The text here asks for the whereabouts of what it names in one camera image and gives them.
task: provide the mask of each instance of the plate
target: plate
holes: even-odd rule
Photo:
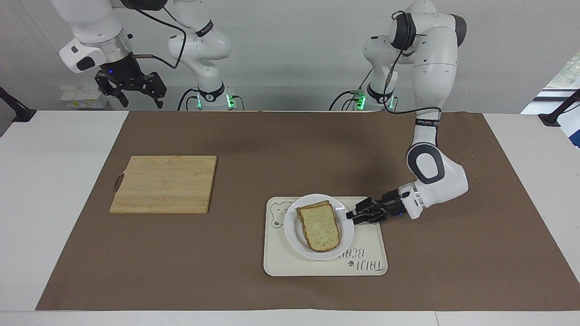
[[[328,200],[334,208],[336,224],[340,232],[340,244],[333,250],[326,252],[317,252],[310,247],[302,233],[302,222],[298,217],[296,208],[315,204],[317,202]],[[298,198],[286,211],[284,216],[284,233],[290,245],[304,257],[314,260],[328,260],[340,256],[348,249],[354,238],[354,224],[352,220],[346,218],[346,207],[336,198],[322,194],[311,194]]]

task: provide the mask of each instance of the wooden cutting board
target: wooden cutting board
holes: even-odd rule
[[[112,214],[205,214],[215,156],[131,156]]]

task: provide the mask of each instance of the bread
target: bread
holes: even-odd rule
[[[296,209],[308,247],[317,252],[333,250],[340,244],[334,208],[328,200]]]

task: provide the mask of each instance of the white table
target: white table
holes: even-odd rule
[[[39,111],[0,138],[0,325],[580,325],[580,311],[34,311],[126,116]],[[580,151],[536,116],[485,118],[580,279]]]

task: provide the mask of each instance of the brown table mat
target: brown table mat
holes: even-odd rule
[[[379,277],[270,277],[269,198],[414,180],[414,115],[130,112],[37,310],[580,310],[580,284],[481,114],[445,113],[469,192],[381,225]],[[216,155],[207,215],[111,215],[132,155]]]

